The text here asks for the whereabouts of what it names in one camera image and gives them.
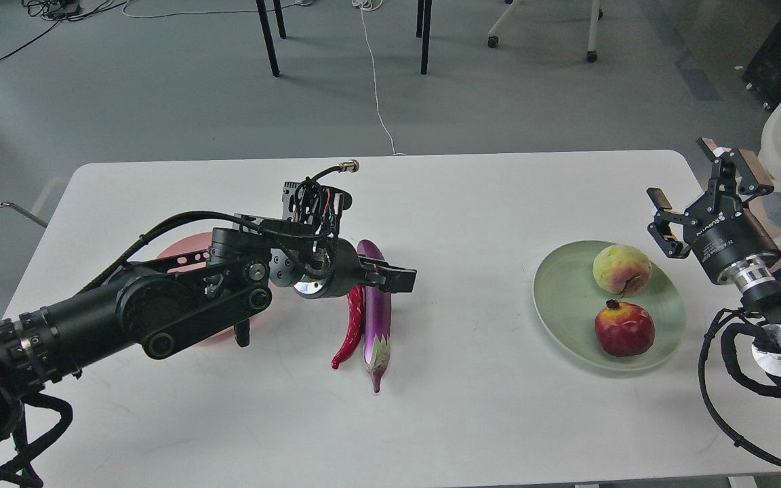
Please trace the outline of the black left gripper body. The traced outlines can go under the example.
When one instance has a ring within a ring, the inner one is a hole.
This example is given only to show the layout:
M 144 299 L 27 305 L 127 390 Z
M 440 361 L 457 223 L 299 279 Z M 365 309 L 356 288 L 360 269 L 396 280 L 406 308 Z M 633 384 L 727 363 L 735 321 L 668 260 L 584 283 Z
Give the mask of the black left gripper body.
M 365 278 L 359 254 L 350 241 L 339 239 L 334 258 L 334 269 L 323 280 L 307 279 L 292 285 L 298 296 L 304 299 L 337 298 L 347 296 L 350 290 Z

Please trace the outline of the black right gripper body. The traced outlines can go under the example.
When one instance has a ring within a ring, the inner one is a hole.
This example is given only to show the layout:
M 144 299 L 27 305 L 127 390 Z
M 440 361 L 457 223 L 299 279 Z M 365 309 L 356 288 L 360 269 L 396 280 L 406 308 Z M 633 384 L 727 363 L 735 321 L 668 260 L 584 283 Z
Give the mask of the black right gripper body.
M 713 284 L 726 284 L 725 269 L 751 256 L 759 256 L 768 266 L 778 262 L 777 244 L 739 198 L 719 197 L 718 208 L 709 212 L 710 207 L 706 195 L 700 195 L 686 209 L 697 224 L 684 228 L 683 239 Z

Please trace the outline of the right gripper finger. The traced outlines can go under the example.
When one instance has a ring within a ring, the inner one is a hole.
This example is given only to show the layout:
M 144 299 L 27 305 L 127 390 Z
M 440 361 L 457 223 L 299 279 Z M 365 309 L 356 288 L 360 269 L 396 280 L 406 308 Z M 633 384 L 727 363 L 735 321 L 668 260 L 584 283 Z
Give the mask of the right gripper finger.
M 720 147 L 706 137 L 698 138 L 696 143 L 712 163 L 712 173 L 704 186 L 704 195 L 709 204 L 728 200 L 747 204 L 775 191 L 771 176 L 755 152 Z
M 655 207 L 653 222 L 647 226 L 649 235 L 667 258 L 685 259 L 691 252 L 691 247 L 679 240 L 670 226 L 685 226 L 691 220 L 685 214 L 673 212 L 672 205 L 661 188 L 647 188 L 647 196 Z

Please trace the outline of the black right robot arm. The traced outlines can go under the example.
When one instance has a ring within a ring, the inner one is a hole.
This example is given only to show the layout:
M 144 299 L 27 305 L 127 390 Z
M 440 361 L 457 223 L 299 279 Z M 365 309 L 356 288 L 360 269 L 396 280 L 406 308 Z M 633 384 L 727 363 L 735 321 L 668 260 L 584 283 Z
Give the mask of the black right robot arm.
M 647 230 L 666 257 L 692 254 L 710 282 L 732 284 L 740 291 L 740 307 L 719 310 L 704 334 L 698 387 L 708 414 L 735 447 L 781 468 L 781 458 L 723 419 L 706 383 L 710 348 L 719 340 L 726 373 L 735 383 L 759 396 L 781 399 L 781 280 L 771 270 L 781 251 L 749 207 L 757 197 L 771 194 L 774 185 L 754 152 L 720 147 L 704 137 L 697 143 L 712 169 L 702 195 L 677 213 L 663 191 L 651 186 L 647 195 L 655 211 Z

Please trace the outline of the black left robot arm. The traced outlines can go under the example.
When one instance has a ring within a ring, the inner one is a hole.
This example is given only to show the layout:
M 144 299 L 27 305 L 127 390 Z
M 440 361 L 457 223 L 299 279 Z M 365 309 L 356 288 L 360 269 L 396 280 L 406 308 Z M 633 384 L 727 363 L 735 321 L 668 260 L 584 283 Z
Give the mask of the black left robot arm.
M 139 345 L 165 359 L 221 331 L 250 342 L 250 319 L 272 303 L 271 285 L 304 299 L 345 296 L 358 285 L 409 293 L 416 270 L 357 251 L 339 235 L 351 195 L 320 180 L 357 172 L 344 161 L 286 182 L 279 219 L 192 211 L 140 235 L 73 297 L 0 322 L 0 482 L 41 487 L 31 466 L 73 420 L 43 393 L 65 375 Z

